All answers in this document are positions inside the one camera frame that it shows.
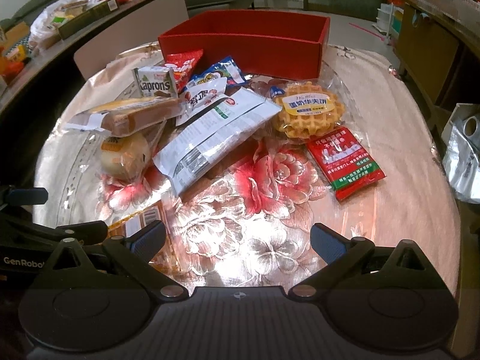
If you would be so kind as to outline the brown snack packet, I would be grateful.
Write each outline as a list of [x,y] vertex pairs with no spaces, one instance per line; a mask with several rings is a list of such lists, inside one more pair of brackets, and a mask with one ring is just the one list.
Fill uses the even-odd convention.
[[180,271],[180,265],[161,214],[162,205],[157,202],[113,223],[108,236],[122,236],[124,245],[143,262],[165,275],[174,275]]

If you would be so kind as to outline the red green snack packet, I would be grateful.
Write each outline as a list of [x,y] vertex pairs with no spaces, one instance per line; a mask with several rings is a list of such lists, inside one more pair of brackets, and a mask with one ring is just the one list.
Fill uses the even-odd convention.
[[346,127],[338,127],[309,141],[307,149],[340,202],[386,177],[377,162]]

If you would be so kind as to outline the steamed cake packet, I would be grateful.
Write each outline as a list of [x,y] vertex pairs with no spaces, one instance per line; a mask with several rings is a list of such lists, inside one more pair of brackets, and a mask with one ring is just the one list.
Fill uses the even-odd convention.
[[167,122],[163,121],[130,136],[109,136],[100,145],[100,164],[104,174],[120,181],[136,180],[158,152]]

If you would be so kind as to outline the Horsh toast bread pack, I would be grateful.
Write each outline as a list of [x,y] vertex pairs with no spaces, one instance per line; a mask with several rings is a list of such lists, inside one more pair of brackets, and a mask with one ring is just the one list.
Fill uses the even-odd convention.
[[66,129],[97,131],[127,137],[168,119],[181,116],[189,106],[178,97],[140,97],[115,100],[72,116]]

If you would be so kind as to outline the waffle cookie packet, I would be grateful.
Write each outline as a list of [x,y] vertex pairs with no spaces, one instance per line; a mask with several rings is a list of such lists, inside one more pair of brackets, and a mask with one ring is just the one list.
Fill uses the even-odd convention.
[[345,112],[336,94],[311,81],[272,86],[270,98],[281,107],[272,125],[290,139],[321,137],[341,124]]

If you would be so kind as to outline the white large snack bag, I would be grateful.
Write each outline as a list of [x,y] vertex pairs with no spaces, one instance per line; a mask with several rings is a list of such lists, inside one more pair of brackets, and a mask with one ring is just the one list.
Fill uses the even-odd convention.
[[170,139],[154,156],[154,165],[168,178],[174,194],[183,194],[280,111],[276,103],[248,88],[223,94]]

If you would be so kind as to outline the Kaprons wafer pack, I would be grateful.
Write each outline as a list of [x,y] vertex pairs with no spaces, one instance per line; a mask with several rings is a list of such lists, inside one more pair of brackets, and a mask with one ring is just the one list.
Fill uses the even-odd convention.
[[176,98],[176,81],[171,67],[136,67],[133,78],[143,97]]

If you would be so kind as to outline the white chicken snack packet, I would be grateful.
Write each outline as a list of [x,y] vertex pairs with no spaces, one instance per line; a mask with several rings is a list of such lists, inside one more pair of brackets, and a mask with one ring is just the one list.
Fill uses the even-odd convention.
[[221,77],[187,88],[181,95],[181,100],[186,103],[187,110],[176,117],[176,127],[183,125],[213,104],[225,92],[226,87],[227,78]]

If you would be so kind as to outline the red Trolli candy bag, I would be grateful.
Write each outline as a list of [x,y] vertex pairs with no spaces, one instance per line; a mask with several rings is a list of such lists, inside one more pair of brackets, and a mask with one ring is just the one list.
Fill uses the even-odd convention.
[[171,68],[176,83],[178,94],[182,92],[189,82],[193,71],[203,57],[203,50],[195,50],[184,53],[169,54],[165,57],[165,66]]

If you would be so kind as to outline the blue coconut candy bag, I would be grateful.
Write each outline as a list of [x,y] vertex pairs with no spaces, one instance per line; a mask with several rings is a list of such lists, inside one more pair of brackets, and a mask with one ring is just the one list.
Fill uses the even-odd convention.
[[206,83],[211,80],[216,80],[220,78],[227,79],[227,87],[235,87],[235,86],[242,86],[247,83],[247,79],[245,78],[242,70],[239,66],[235,63],[231,56],[228,56],[221,61],[214,63],[204,72],[193,75],[188,83],[186,84],[186,88],[191,88],[196,85],[200,85]]

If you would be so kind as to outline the floral satin tablecloth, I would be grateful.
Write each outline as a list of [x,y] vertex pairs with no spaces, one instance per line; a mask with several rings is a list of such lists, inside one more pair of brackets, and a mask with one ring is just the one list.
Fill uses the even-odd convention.
[[270,129],[225,156],[182,197],[152,167],[137,188],[101,174],[97,133],[56,125],[37,162],[35,183],[48,190],[34,220],[56,227],[91,220],[127,235],[143,219],[166,222],[166,246],[153,265],[189,289],[201,285],[290,288],[324,266],[310,246],[322,222],[346,237],[422,248],[456,290],[461,221],[433,138],[406,85],[371,51],[329,47],[324,74],[354,115],[352,132],[385,178],[338,201],[304,145]]

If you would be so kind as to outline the silver foil bag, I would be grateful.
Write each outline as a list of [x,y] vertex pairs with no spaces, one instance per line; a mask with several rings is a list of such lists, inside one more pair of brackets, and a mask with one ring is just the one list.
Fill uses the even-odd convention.
[[478,205],[479,113],[453,122],[442,165],[456,198]]

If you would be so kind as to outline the white plastic bag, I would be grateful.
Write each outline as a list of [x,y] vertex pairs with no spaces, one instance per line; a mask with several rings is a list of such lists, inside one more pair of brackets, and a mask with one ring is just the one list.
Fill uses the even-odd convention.
[[46,7],[30,26],[28,46],[46,50],[59,40],[59,28],[101,0],[58,0]]

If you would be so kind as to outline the red cardboard box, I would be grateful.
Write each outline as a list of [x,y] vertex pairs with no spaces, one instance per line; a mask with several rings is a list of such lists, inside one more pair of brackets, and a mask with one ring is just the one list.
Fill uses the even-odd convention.
[[202,72],[232,57],[245,73],[290,80],[320,75],[330,18],[281,10],[208,10],[159,35],[164,55],[202,50]]

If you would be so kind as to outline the dark green box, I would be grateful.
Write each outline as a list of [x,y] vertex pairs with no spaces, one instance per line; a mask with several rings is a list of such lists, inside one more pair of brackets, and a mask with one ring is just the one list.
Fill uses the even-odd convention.
[[69,19],[65,24],[61,24],[58,28],[58,35],[61,39],[65,40],[81,29],[110,15],[118,9],[119,4],[116,0],[102,1],[100,4],[84,11],[79,16]]

